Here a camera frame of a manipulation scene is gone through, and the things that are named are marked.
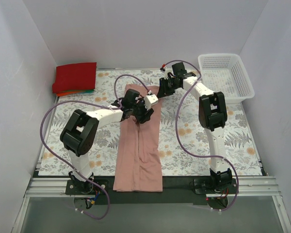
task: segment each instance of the pink cloth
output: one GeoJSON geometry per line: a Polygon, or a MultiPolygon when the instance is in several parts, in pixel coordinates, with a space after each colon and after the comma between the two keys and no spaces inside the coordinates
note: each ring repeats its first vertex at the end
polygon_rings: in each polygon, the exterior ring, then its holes
{"type": "MultiPolygon", "coordinates": [[[[148,87],[153,94],[158,86],[148,87]]],[[[126,85],[125,91],[134,89],[146,95],[146,89],[136,84],[126,85]]],[[[159,157],[159,133],[162,100],[153,106],[151,120],[136,124],[136,118],[121,122],[113,190],[162,192],[162,167],[159,157]]]]}

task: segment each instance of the folded red cloth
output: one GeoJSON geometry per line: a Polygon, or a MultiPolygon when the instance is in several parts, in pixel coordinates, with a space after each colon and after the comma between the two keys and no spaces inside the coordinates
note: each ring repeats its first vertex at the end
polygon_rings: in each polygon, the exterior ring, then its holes
{"type": "Polygon", "coordinates": [[[96,62],[68,64],[56,67],[53,93],[67,90],[89,90],[95,88],[96,62]]]}

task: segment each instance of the glass panel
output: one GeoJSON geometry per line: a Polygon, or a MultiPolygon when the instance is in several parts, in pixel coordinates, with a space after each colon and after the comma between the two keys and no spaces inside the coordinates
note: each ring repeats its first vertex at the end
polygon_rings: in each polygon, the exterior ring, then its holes
{"type": "MultiPolygon", "coordinates": [[[[106,206],[89,212],[103,214],[106,206]]],[[[96,221],[74,211],[73,198],[30,198],[22,233],[50,232],[203,232],[282,233],[272,197],[238,197],[219,214],[192,204],[113,204],[109,214],[96,221]]]]}

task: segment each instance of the floral mat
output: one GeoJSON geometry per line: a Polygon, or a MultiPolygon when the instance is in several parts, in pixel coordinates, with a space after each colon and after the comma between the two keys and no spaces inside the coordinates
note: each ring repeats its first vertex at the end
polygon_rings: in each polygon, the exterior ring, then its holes
{"type": "MultiPolygon", "coordinates": [[[[132,74],[146,85],[159,85],[163,74],[159,70],[110,70],[97,71],[94,93],[75,94],[59,98],[82,100],[108,106],[114,100],[113,83],[121,74],[132,74]]],[[[138,81],[123,77],[117,82],[118,96],[122,97],[126,84],[138,81]]],[[[186,154],[179,146],[175,133],[175,116],[184,90],[177,90],[172,96],[163,99],[160,124],[159,155],[163,176],[209,175],[210,159],[199,159],[186,154]]],[[[225,127],[226,156],[235,166],[239,175],[262,175],[252,135],[248,129],[242,106],[227,105],[228,119],[225,127]]],[[[48,135],[47,144],[61,157],[70,161],[67,150],[59,140],[60,134],[74,110],[97,110],[93,106],[67,103],[57,107],[48,135]]],[[[178,132],[185,147],[198,155],[209,155],[209,145],[204,129],[198,121],[198,101],[188,96],[180,111],[178,132]]],[[[120,123],[107,125],[97,131],[94,145],[89,151],[90,166],[95,176],[113,176],[115,174],[117,147],[120,135],[120,123]]],[[[71,170],[68,165],[44,151],[39,175],[62,176],[71,170]]]]}

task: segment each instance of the cable connector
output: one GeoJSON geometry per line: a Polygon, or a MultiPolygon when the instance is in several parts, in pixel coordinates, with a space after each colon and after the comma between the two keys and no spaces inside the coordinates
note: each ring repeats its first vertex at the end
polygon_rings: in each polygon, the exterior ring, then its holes
{"type": "Polygon", "coordinates": [[[168,73],[173,73],[173,70],[169,67],[166,67],[165,74],[164,74],[165,79],[169,79],[168,73]]]}
{"type": "Polygon", "coordinates": [[[157,98],[156,95],[152,94],[152,95],[145,96],[144,101],[145,101],[145,108],[147,110],[150,110],[153,105],[159,102],[159,99],[157,98]]]}
{"type": "Polygon", "coordinates": [[[165,68],[164,68],[165,66],[166,66],[165,64],[162,65],[162,67],[160,68],[160,71],[161,71],[161,72],[165,72],[165,68]]]}

